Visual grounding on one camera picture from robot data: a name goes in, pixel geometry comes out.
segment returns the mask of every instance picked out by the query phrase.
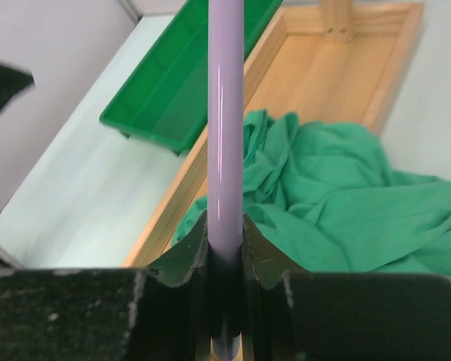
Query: wooden tray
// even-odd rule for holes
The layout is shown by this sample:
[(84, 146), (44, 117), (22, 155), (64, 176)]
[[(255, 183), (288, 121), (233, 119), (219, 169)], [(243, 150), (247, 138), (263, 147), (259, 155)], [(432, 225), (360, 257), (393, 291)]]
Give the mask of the wooden tray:
[[(354, 121), (379, 132), (415, 47), (422, 4), (281, 7), (244, 64), (244, 114), (267, 108), (301, 122)], [(207, 128), (137, 240), (124, 266), (169, 247), (192, 202), (207, 191)]]

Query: purple rod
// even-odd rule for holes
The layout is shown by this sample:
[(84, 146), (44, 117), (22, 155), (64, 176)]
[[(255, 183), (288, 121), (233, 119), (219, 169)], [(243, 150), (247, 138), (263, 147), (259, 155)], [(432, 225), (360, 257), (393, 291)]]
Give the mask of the purple rod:
[(231, 267), (242, 243), (244, 0), (209, 0), (207, 232)]

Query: wooden peg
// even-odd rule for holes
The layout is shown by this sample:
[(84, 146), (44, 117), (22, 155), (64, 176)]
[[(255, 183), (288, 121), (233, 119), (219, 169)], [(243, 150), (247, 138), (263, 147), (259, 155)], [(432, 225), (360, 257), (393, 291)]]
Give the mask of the wooden peg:
[(353, 0), (321, 0), (327, 41), (348, 43), (354, 38)]

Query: green plastic tray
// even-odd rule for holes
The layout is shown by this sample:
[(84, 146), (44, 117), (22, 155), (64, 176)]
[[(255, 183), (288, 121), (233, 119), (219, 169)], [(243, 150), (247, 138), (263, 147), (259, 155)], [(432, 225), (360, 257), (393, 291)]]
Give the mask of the green plastic tray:
[[(247, 58), (282, 0), (244, 1)], [(179, 154), (207, 123), (208, 0), (189, 0), (100, 116), (100, 121)]]

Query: green fabric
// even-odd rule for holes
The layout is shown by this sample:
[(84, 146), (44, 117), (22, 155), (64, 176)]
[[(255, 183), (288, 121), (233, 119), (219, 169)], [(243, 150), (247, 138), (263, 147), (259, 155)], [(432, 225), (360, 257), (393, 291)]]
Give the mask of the green fabric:
[[(196, 201), (174, 242), (206, 207)], [(244, 211), (313, 272), (451, 276), (451, 182), (391, 169), (378, 138), (354, 123), (248, 114)]]

